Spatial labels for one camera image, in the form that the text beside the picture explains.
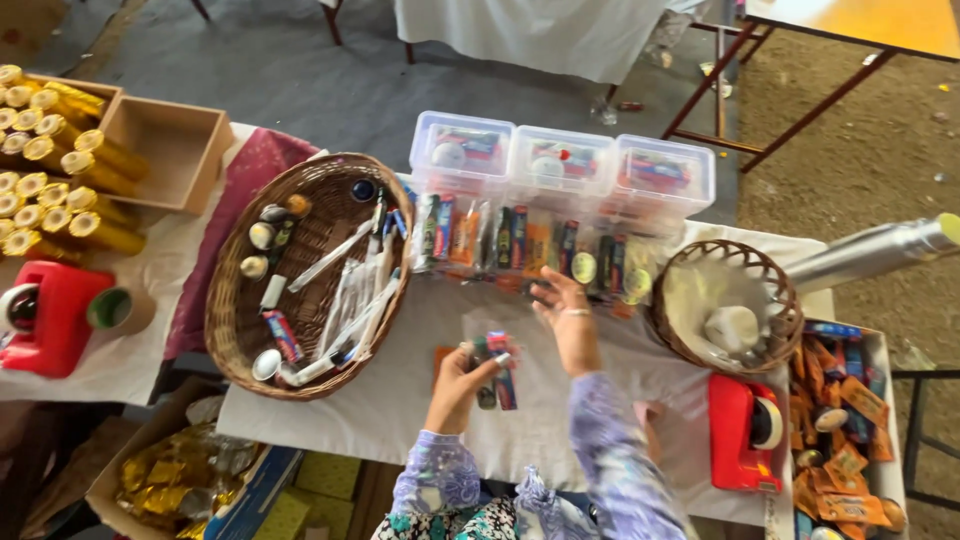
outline woman's hand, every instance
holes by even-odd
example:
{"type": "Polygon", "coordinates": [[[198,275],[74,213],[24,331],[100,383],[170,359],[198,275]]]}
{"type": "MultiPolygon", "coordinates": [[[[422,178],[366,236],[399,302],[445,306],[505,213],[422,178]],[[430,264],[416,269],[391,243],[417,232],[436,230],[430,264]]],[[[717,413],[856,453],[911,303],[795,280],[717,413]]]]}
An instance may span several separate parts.
{"type": "Polygon", "coordinates": [[[551,286],[534,285],[530,288],[530,292],[542,301],[534,302],[534,311],[553,328],[560,360],[567,374],[575,379],[600,371],[597,328],[584,288],[549,266],[541,268],[540,274],[551,286]]]}
{"type": "Polygon", "coordinates": [[[493,360],[487,360],[470,371],[471,349],[469,343],[461,343],[456,351],[441,361],[437,386],[423,425],[425,430],[438,435],[458,435],[467,430],[477,390],[500,371],[500,366],[493,360]]]}

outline clear plastic container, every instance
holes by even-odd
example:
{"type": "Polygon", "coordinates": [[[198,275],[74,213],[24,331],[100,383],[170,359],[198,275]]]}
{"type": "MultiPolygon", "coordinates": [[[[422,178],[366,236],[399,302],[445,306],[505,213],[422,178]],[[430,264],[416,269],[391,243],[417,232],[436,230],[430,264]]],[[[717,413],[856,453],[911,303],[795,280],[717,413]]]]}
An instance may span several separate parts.
{"type": "Polygon", "coordinates": [[[667,235],[716,199],[716,157],[709,148],[636,135],[616,138],[616,171],[602,216],[635,231],[667,235]]]}
{"type": "Polygon", "coordinates": [[[467,195],[502,189],[515,129],[512,122],[425,110],[410,149],[413,183],[467,195]]]}
{"type": "Polygon", "coordinates": [[[531,196],[560,192],[574,201],[606,197],[613,145],[608,136],[520,126],[510,151],[511,188],[530,188],[531,196]]]}

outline red tape dispenser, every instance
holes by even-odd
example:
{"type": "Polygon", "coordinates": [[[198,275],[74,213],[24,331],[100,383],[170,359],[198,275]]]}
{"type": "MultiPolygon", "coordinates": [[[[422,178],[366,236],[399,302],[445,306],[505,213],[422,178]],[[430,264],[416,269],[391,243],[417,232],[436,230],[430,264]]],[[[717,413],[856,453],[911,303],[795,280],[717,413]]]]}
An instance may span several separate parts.
{"type": "Polygon", "coordinates": [[[783,439],[777,398],[763,384],[714,373],[708,384],[714,487],[779,493],[771,454],[783,439]]]}
{"type": "Polygon", "coordinates": [[[48,379],[69,376],[93,331],[86,307],[112,286],[110,274],[45,260],[25,263],[13,287],[0,296],[0,326],[14,332],[0,351],[0,367],[48,379]]]}

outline white cloth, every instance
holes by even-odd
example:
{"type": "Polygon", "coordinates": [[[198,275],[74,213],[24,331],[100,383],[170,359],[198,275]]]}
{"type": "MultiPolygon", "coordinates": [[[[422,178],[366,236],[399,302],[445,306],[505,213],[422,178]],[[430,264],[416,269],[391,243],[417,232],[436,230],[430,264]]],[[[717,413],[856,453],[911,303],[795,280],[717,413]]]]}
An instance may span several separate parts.
{"type": "Polygon", "coordinates": [[[667,0],[396,0],[400,39],[619,85],[667,0]]]}
{"type": "MultiPolygon", "coordinates": [[[[224,166],[233,161],[256,129],[245,124],[230,126],[234,141],[224,153],[224,166]]],[[[50,380],[29,372],[0,369],[0,400],[146,405],[154,390],[183,282],[197,263],[206,224],[220,202],[224,183],[221,173],[203,215],[159,217],[147,230],[147,246],[140,254],[129,258],[104,254],[96,259],[94,268],[112,272],[118,285],[136,284],[156,301],[156,315],[146,330],[114,339],[94,332],[76,371],[65,379],[50,380]]],[[[0,264],[0,288],[13,284],[20,266],[22,262],[13,258],[0,264]]]]}
{"type": "MultiPolygon", "coordinates": [[[[695,222],[686,225],[679,246],[728,238],[750,244],[779,263],[825,248],[823,242],[811,239],[695,222]]],[[[804,312],[832,318],[831,292],[808,295],[804,312]]],[[[483,411],[475,405],[470,416],[465,442],[476,456],[481,477],[519,482],[526,476],[523,467],[535,464],[548,487],[586,491],[583,472],[569,449],[569,381],[553,338],[522,298],[483,284],[415,280],[383,346],[354,381],[328,398],[309,403],[271,400],[233,385],[217,431],[403,464],[430,402],[434,348],[456,345],[465,337],[464,325],[479,320],[502,325],[527,352],[515,371],[519,410],[483,411]]],[[[602,319],[599,326],[601,352],[614,380],[632,399],[657,399],[667,407],[656,423],[662,468],[687,512],[762,526],[762,496],[720,491],[710,485],[709,371],[676,358],[639,319],[602,319]]],[[[774,466],[784,470],[784,464],[781,455],[774,466]]]]}

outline wicker basket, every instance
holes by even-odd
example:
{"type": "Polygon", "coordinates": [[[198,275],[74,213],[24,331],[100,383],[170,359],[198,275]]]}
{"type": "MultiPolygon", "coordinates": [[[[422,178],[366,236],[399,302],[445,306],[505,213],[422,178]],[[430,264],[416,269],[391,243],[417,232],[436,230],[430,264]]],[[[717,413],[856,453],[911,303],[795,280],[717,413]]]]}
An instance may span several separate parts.
{"type": "Polygon", "coordinates": [[[667,261],[666,266],[660,275],[654,281],[652,292],[652,304],[647,311],[650,323],[656,330],[660,339],[673,352],[682,356],[686,361],[725,373],[728,375],[752,375],[771,371],[778,366],[786,363],[793,355],[794,351],[800,345],[804,330],[804,314],[800,308],[800,302],[797,300],[797,293],[793,289],[793,284],[787,278],[783,270],[765,254],[754,248],[733,242],[731,240],[706,240],[694,242],[680,250],[677,255],[667,261]],[[731,259],[736,262],[739,258],[744,268],[756,268],[756,272],[763,279],[777,286],[774,296],[777,303],[783,305],[783,309],[771,321],[772,335],[769,339],[767,351],[761,358],[762,363],[755,368],[723,369],[713,364],[704,362],[699,356],[695,355],[684,344],[680,337],[670,326],[670,321],[666,315],[666,305],[663,298],[663,281],[665,276],[676,264],[681,264],[697,258],[710,257],[717,260],[731,259]]]}
{"type": "MultiPolygon", "coordinates": [[[[276,272],[290,281],[323,255],[350,237],[357,226],[371,219],[376,201],[357,203],[350,188],[361,178],[374,180],[388,189],[390,206],[399,208],[408,227],[414,223],[413,205],[393,171],[379,161],[362,154],[334,154],[301,163],[267,184],[237,219],[227,242],[220,250],[206,299],[206,348],[220,371],[231,381],[257,394],[291,401],[309,401],[329,396],[350,382],[368,364],[393,323],[410,279],[407,253],[410,240],[397,236],[394,265],[400,268],[400,284],[376,331],[370,352],[357,358],[339,373],[327,373],[299,388],[279,388],[252,376],[252,361],[276,343],[263,318],[258,314],[260,299],[268,279],[254,282],[240,274],[240,262],[256,251],[248,238],[250,226],[264,206],[282,204],[294,193],[305,196],[313,209],[300,220],[293,240],[276,266],[276,272]]],[[[300,292],[286,290],[277,308],[290,322],[294,336],[307,357],[311,357],[324,329],[340,274],[347,258],[363,259],[367,240],[361,239],[332,267],[327,268],[300,292]]]]}

